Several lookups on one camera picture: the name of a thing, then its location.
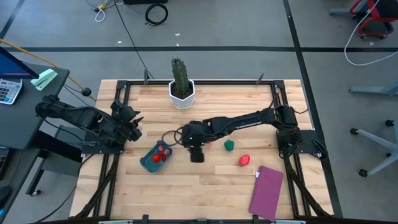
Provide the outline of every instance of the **blue plastic container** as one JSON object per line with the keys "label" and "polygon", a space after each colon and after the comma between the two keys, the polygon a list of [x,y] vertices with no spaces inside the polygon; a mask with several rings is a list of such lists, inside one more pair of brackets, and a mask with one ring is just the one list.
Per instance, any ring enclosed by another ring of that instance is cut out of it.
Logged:
{"label": "blue plastic container", "polygon": [[[164,151],[166,149],[169,149],[170,154],[166,156],[165,161],[160,160],[158,163],[156,163],[152,160],[152,155],[159,154],[159,146],[163,146]],[[142,157],[139,160],[139,162],[146,170],[148,170],[151,173],[154,173],[158,171],[171,158],[172,154],[173,154],[172,148],[162,140],[159,140],[157,141],[156,145],[144,157]]]}

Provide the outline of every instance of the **red chair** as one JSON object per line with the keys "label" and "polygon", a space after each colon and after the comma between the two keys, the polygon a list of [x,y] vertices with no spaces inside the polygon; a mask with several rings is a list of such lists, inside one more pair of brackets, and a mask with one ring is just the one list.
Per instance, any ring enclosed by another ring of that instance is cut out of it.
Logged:
{"label": "red chair", "polygon": [[[366,3],[365,10],[360,9],[355,12],[358,4],[363,0],[357,0],[353,7],[349,10],[349,13],[354,16],[363,17],[367,10],[373,8],[377,0],[368,0]],[[398,20],[398,1],[397,0],[380,0],[376,7],[372,10],[368,18],[362,22],[358,27],[358,32],[361,34],[361,38],[366,35],[379,36],[381,39],[385,39],[388,34],[392,33],[394,29],[392,28],[390,22]],[[381,22],[385,29],[382,30],[366,30],[366,28],[371,25],[372,22]]]}

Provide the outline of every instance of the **purple notebook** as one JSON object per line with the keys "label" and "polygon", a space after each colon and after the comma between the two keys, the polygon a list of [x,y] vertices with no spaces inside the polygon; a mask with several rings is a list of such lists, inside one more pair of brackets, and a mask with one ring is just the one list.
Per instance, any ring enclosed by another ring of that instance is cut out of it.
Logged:
{"label": "purple notebook", "polygon": [[274,221],[284,174],[265,166],[258,173],[249,212]]}

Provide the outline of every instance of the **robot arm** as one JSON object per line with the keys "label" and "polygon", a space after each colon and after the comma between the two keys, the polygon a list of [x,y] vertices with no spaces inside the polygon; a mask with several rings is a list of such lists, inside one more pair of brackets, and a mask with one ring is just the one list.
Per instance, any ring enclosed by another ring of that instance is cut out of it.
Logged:
{"label": "robot arm", "polygon": [[42,118],[60,118],[95,136],[99,143],[107,147],[124,144],[127,140],[137,141],[141,132],[137,129],[142,119],[131,121],[139,111],[116,100],[111,105],[113,115],[92,106],[76,108],[62,103],[56,96],[45,96],[36,106],[36,113]]}
{"label": "robot arm", "polygon": [[271,124],[285,136],[286,145],[297,147],[302,138],[294,110],[288,106],[266,108],[235,118],[215,117],[191,121],[182,128],[182,145],[191,152],[192,162],[204,162],[201,146],[231,134],[235,130],[260,124]]}

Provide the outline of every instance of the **potted cactus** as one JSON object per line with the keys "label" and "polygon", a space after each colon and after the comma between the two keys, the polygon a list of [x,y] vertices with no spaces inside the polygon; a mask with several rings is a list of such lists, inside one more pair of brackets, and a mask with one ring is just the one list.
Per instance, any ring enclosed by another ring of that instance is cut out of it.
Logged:
{"label": "potted cactus", "polygon": [[179,58],[172,60],[174,80],[169,83],[169,95],[177,109],[189,109],[195,99],[195,85],[188,79],[187,68]]}

